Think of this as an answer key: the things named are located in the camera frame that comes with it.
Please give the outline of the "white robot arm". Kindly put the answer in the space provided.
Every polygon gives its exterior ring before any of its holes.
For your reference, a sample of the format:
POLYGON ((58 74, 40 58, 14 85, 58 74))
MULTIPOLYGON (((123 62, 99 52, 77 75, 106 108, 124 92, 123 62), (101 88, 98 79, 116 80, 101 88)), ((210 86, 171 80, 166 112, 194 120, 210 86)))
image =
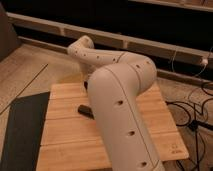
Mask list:
POLYGON ((165 171, 136 103, 156 80, 153 61, 96 49, 88 36, 69 45, 67 53, 89 76, 89 104, 113 171, 165 171))

